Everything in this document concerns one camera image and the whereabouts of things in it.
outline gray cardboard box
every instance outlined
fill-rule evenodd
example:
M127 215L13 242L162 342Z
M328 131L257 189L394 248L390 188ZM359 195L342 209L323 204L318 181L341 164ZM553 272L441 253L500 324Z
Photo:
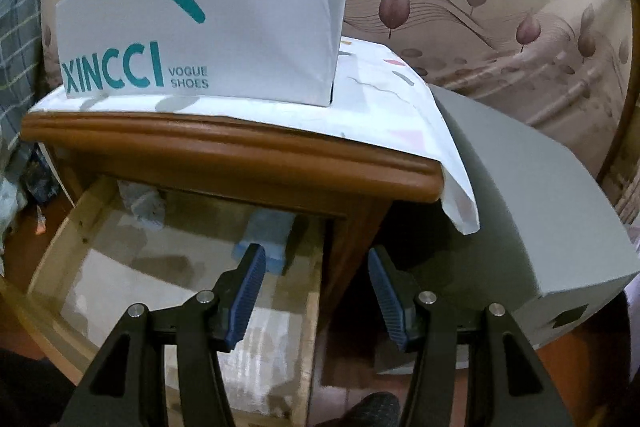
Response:
M640 271L638 256L571 151L482 103L430 87L474 189L480 230L464 236L447 221L424 220L431 253L411 272L461 307L502 303L542 346L617 295ZM381 347L377 369L406 365L393 358Z

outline wooden floor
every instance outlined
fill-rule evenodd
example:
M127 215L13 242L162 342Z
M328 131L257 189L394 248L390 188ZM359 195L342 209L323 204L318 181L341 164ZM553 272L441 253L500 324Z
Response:
M46 246L71 206L63 196L45 209L47 232L35 235L36 211L28 208L17 232L7 238L6 277L26 290ZM309 411L314 425L341 416L374 391L391 391L404 401L409 377L376 375L375 339L382 331L380 317L364 317L359 310L377 309L370 285L362 274L354 280L330 327L316 344L316 365ZM628 330L624 304L615 301L584 325L543 347L538 354L553 378L577 427L586 426L602 404L620 395L628 382ZM0 347L32 358L42 352L0 301ZM454 427L464 425L466 371L456 374L452 407Z

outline open drawer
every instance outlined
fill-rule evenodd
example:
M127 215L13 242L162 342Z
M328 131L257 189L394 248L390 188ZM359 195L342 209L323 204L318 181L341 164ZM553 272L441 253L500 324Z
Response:
M5 300L43 352L78 383L127 307L178 305L235 268L233 245L255 207L169 190L161 230L143 227L101 178L69 213L27 295L0 281ZM267 273L251 320L220 366L239 426L303 426L318 323L322 218L298 216L282 276ZM171 425L181 425L175 346L165 349Z

